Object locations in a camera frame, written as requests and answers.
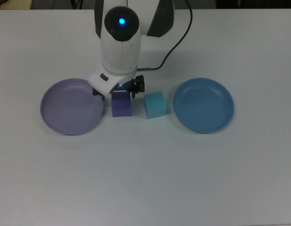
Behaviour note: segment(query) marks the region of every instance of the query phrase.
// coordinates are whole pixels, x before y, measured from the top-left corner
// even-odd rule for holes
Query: purple plate
[[[92,95],[91,85],[84,79],[57,82],[44,94],[40,113],[54,131],[80,135],[93,129],[104,109],[101,96]]]

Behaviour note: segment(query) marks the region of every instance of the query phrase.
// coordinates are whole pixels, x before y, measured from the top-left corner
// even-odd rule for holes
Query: purple cube
[[[131,96],[127,91],[112,93],[113,117],[132,116]]]

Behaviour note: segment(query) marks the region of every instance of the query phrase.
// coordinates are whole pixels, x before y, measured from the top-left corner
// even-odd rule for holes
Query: block
[[[168,109],[162,92],[145,94],[144,106],[148,119],[164,116]]]
[[[132,116],[131,96],[127,91],[112,93],[113,117]]]

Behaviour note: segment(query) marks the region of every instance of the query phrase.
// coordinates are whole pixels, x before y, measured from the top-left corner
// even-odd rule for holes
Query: blue plate
[[[199,133],[224,128],[234,114],[234,101],[228,90],[206,78],[184,82],[174,95],[173,106],[179,120]]]

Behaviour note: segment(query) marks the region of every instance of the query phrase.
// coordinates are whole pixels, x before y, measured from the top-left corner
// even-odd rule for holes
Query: blue led light
[[[124,18],[120,18],[120,19],[119,19],[119,23],[120,23],[121,25],[124,25],[124,24],[125,24],[125,22],[126,22],[126,21],[125,21],[125,19],[124,19]]]

